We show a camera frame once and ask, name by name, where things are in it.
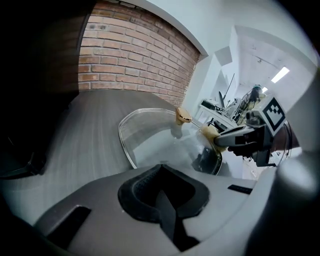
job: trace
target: cable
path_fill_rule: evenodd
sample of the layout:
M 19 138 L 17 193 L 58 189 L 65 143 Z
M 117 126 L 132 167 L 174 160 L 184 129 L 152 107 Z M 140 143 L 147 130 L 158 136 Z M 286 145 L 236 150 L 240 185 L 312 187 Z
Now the cable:
M 292 152 L 292 147 L 293 147 L 293 134 L 292 134 L 292 129 L 291 129 L 291 125 L 290 123 L 288 122 L 288 126 L 290 128 L 290 157 L 291 157 L 291 152 Z
M 283 154 L 282 154 L 282 157 L 280 159 L 280 162 L 278 163 L 278 166 L 281 164 L 284 156 L 285 156 L 285 153 L 286 153 L 286 148 L 287 148 L 287 142 L 288 142 L 288 136 L 289 136 L 289 130 L 288 130 L 288 127 L 286 124 L 283 125 L 284 128 L 285 128 L 285 144 L 284 144 L 284 151 L 283 151 Z

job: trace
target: white wall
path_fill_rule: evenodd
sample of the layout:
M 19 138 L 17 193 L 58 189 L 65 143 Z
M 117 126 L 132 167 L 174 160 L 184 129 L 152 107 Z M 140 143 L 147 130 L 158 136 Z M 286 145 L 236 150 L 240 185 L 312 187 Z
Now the white wall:
M 222 66 L 222 72 L 224 76 L 227 77 L 226 82 L 228 86 L 232 81 L 232 84 L 230 85 L 230 88 L 224 99 L 225 105 L 227 105 L 228 101 L 230 101 L 230 103 L 234 101 L 235 94 L 239 86 L 239 79 L 240 79 L 240 46 L 239 46 L 238 35 L 234 26 L 232 26 L 231 28 L 229 47 L 231 51 L 232 62 Z
M 224 73 L 221 70 L 218 75 L 218 78 L 215 82 L 215 85 L 212 89 L 212 93 L 210 95 L 210 98 L 215 100 L 216 102 L 220 102 L 219 92 L 221 92 L 222 96 L 224 96 L 228 90 L 228 86 L 229 85 L 226 82 L 226 79 L 224 77 Z
M 252 88 L 250 86 L 239 85 L 234 97 L 242 99 Z
M 315 65 L 317 54 L 306 34 L 276 1 L 224 0 L 222 10 L 233 24 L 257 29 L 276 36 L 306 55 Z
M 199 103 L 205 98 L 210 98 L 213 87 L 216 84 L 216 81 L 219 76 L 219 72 L 221 70 L 221 65 L 215 55 L 211 55 L 205 58 L 204 60 L 202 60 L 201 62 L 199 62 L 196 65 L 195 69 L 197 70 L 199 68 L 199 70 L 201 70 L 203 66 L 207 67 L 208 63 L 209 63 L 209 67 L 207 69 L 206 77 L 204 78 L 202 86 L 197 86 L 196 83 L 191 84 L 190 82 L 191 90 L 189 89 L 187 90 L 185 99 L 182 103 L 182 107 L 187 109 L 192 116 L 196 115 L 198 111 Z
M 305 34 L 272 0 L 126 0 L 126 2 L 140 6 L 168 21 L 199 49 L 203 55 L 201 59 L 209 56 L 205 58 L 209 59 L 197 65 L 201 68 L 196 68 L 183 102 L 183 106 L 192 113 L 196 112 L 202 97 L 208 98 L 211 95 L 215 84 L 213 78 L 218 77 L 217 74 L 220 72 L 212 70 L 217 66 L 211 65 L 211 61 L 215 61 L 214 52 L 230 45 L 232 27 L 235 25 L 254 28 L 284 40 L 312 63 L 317 63 L 317 55 Z M 228 98 L 233 98 L 235 92 L 236 90 L 231 91 Z
M 196 99 L 198 98 L 207 77 L 212 58 L 213 55 L 208 56 L 198 62 L 195 66 L 189 88 L 186 91 L 185 98 L 182 103 L 182 107 L 184 107 L 191 115 L 193 115 L 192 111 L 194 111 Z

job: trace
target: black strip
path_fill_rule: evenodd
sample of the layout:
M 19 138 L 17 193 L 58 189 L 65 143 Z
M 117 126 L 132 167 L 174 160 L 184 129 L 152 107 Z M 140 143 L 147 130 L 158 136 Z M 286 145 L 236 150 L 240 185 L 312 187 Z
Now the black strip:
M 88 217 L 90 209 L 78 206 L 47 238 L 62 249 L 67 249 L 81 225 Z
M 204 101 L 204 100 L 201 102 L 201 105 L 206 107 L 209 110 L 215 110 L 216 109 L 216 106 L 214 106 L 214 105 L 212 105 L 209 102 Z
M 124 182 L 118 199 L 132 218 L 159 223 L 181 252 L 199 243 L 188 236 L 183 224 L 183 219 L 197 216 L 209 201 L 209 189 L 198 180 L 158 164 Z
M 237 186 L 237 185 L 230 185 L 228 187 L 229 190 L 237 191 L 240 193 L 248 194 L 250 195 L 252 188 L 244 187 L 244 186 Z

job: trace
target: ceiling light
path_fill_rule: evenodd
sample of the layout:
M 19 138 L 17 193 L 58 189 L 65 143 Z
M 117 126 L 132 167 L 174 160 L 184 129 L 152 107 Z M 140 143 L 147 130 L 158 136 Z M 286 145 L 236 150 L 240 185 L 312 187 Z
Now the ceiling light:
M 278 82 L 281 78 L 283 78 L 290 70 L 287 69 L 285 66 L 279 71 L 278 74 L 274 76 L 274 78 L 271 79 L 272 82 L 276 83 Z

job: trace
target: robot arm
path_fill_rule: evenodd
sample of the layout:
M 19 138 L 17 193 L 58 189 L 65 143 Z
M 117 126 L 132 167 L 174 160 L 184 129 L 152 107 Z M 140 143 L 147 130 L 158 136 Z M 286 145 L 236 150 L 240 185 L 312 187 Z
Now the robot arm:
M 258 167 L 269 164 L 274 137 L 286 121 L 285 113 L 273 96 L 266 97 L 246 113 L 246 125 L 226 130 L 214 139 L 219 147 L 231 147 L 239 156 L 251 157 Z

